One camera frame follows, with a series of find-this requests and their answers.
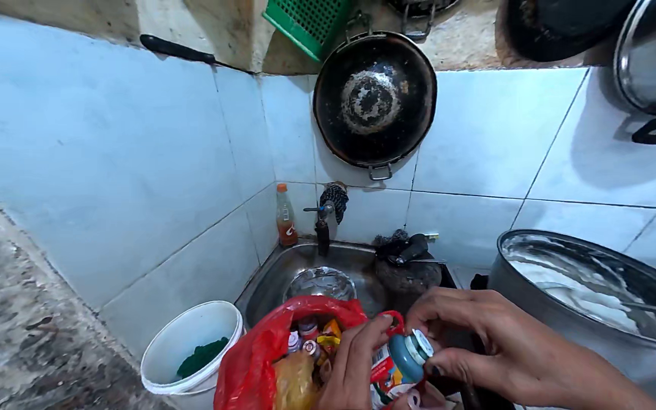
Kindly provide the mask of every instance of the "hand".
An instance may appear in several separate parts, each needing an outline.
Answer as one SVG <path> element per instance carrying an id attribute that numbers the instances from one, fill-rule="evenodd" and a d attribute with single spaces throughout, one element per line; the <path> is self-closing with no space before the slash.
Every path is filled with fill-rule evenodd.
<path id="1" fill-rule="evenodd" d="M 383 315 L 343 332 L 330 380 L 315 410 L 371 410 L 371 358 L 377 347 L 388 342 L 386 331 L 392 321 Z"/>
<path id="2" fill-rule="evenodd" d="M 656 409 L 656 402 L 614 366 L 555 333 L 493 290 L 435 287 L 406 318 L 437 346 L 438 327 L 474 331 L 488 356 L 464 349 L 435 352 L 425 364 L 470 385 L 493 390 L 523 405 L 573 409 Z"/>

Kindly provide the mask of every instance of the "green plastic basket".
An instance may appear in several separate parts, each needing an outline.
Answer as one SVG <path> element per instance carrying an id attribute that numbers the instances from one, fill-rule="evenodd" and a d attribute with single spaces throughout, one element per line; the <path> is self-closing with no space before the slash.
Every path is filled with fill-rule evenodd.
<path id="1" fill-rule="evenodd" d="M 320 62 L 352 8 L 353 0 L 269 0 L 262 16 Z"/>

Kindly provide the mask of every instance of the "concrete wall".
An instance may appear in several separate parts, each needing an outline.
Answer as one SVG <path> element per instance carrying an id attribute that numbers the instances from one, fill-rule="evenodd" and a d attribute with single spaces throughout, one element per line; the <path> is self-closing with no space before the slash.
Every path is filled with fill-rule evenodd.
<path id="1" fill-rule="evenodd" d="M 113 42 L 141 47 L 149 33 L 196 50 L 218 61 L 271 74 L 316 74 L 320 64 L 308 58 L 260 15 L 267 0 L 0 0 L 0 14 L 53 25 Z M 502 67 L 579 66 L 604 62 L 611 55 L 590 52 L 568 61 L 538 64 L 510 50 L 505 39 L 505 0 L 461 0 L 437 15 L 420 48 L 436 70 Z M 398 14 L 383 0 L 359 0 L 374 17 L 374 28 L 398 31 Z M 423 27 L 424 22 L 410 23 Z"/>

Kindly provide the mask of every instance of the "white bucket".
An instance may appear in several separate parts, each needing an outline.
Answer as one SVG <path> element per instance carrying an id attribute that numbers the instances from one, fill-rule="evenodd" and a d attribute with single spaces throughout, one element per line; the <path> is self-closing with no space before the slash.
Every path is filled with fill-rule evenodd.
<path id="1" fill-rule="evenodd" d="M 214 408 L 219 363 L 243 332 L 242 314 L 229 302 L 202 303 L 179 314 L 146 348 L 141 360 L 143 386 L 151 393 L 169 396 L 180 410 Z M 223 337 L 229 342 L 214 360 L 193 375 L 177 380 L 178 367 L 197 346 Z"/>

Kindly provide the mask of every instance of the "bottle label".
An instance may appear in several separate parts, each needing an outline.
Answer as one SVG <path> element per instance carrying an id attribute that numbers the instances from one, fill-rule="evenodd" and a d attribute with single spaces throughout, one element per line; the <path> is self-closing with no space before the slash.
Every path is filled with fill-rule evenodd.
<path id="1" fill-rule="evenodd" d="M 371 359 L 371 406 L 379 410 L 416 386 L 405 380 L 384 344 Z"/>

